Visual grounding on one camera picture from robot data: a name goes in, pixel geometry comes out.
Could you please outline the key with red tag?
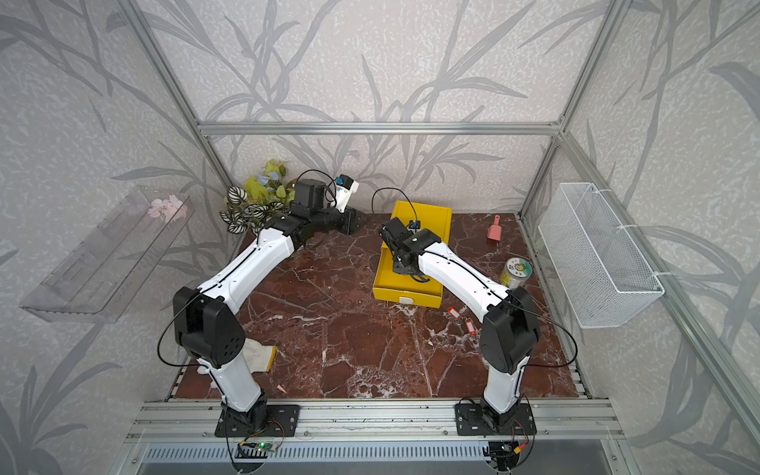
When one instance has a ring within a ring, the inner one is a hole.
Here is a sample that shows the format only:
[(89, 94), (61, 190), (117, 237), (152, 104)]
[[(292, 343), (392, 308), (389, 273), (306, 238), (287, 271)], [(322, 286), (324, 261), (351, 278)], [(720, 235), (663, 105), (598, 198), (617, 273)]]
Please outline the key with red tag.
[(447, 314), (449, 314), (449, 316), (453, 317), (455, 320), (461, 318), (461, 314), (457, 310), (455, 310), (455, 308), (452, 308), (452, 307), (449, 307), (447, 309)]

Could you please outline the yellow drawer cabinet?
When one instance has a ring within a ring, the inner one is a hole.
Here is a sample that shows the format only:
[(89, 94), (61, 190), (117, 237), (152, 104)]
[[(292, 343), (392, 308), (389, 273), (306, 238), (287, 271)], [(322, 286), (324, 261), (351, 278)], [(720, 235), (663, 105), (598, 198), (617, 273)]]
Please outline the yellow drawer cabinet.
[(398, 218), (405, 226), (411, 221), (419, 221), (422, 229), (431, 230), (441, 240), (449, 244), (453, 211), (450, 208), (397, 201), (391, 218)]

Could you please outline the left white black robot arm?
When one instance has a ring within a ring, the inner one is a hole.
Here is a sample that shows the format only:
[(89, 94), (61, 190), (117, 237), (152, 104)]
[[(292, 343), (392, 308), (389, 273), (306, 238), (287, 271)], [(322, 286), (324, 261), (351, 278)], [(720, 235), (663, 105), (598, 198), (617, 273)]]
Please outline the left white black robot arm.
[(362, 213), (348, 206), (288, 212), (270, 219), (255, 241), (227, 267), (197, 288), (183, 287), (172, 300), (174, 338), (206, 369), (230, 411), (248, 415), (265, 404), (243, 356), (245, 331), (237, 313), (251, 292), (282, 261), (316, 234), (351, 235)]

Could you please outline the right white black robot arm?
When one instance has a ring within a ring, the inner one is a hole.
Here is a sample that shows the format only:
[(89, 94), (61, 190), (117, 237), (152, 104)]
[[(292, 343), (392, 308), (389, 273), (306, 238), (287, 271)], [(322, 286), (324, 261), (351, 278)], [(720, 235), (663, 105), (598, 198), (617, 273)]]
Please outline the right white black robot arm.
[(413, 275), (441, 283), (481, 323), (479, 346), (489, 368), (482, 405), (489, 415), (511, 413), (520, 400), (524, 368), (540, 341), (530, 293), (486, 277), (430, 230), (414, 233), (394, 218), (382, 226), (380, 236), (393, 261)]

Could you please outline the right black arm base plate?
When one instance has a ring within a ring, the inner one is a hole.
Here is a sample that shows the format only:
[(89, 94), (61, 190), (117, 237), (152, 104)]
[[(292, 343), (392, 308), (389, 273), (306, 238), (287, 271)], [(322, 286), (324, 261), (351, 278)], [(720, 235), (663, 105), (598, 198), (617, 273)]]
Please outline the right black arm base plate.
[(497, 413), (485, 402), (459, 402), (454, 405), (454, 413), (457, 435), (532, 437), (536, 434), (532, 406), (527, 401), (516, 403), (504, 414)]

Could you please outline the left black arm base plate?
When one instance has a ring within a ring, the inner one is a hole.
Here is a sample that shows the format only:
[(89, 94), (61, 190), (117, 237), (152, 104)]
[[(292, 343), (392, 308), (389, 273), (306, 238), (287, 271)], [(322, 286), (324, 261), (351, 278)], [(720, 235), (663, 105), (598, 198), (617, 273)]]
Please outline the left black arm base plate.
[(257, 405), (247, 413), (222, 405), (215, 437), (294, 437), (299, 421), (299, 405)]

